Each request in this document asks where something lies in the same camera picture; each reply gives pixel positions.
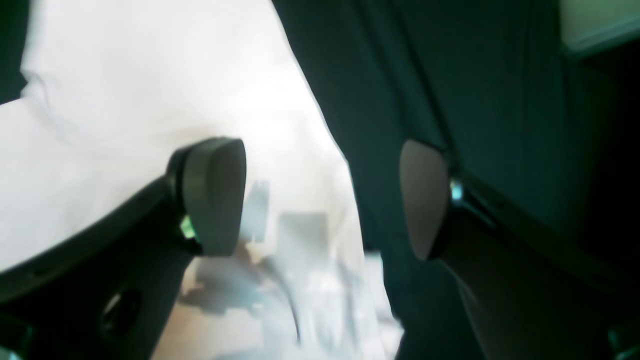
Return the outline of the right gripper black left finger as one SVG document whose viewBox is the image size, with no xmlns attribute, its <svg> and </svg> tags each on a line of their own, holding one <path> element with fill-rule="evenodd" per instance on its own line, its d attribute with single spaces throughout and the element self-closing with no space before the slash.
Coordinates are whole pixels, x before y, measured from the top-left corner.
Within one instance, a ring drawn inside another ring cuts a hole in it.
<svg viewBox="0 0 640 360">
<path fill-rule="evenodd" d="M 166 173 L 93 225 L 1 274 L 2 353 L 148 360 L 190 262 L 230 256 L 242 222 L 241 139 L 184 146 Z"/>
</svg>

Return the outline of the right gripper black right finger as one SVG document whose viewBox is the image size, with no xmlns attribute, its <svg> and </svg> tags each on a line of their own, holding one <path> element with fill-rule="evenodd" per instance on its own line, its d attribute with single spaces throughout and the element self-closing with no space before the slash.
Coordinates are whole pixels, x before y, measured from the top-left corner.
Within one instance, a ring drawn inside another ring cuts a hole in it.
<svg viewBox="0 0 640 360">
<path fill-rule="evenodd" d="M 414 255 L 454 276 L 488 360 L 639 358 L 638 190 L 595 191 L 582 249 L 419 141 L 398 177 Z"/>
</svg>

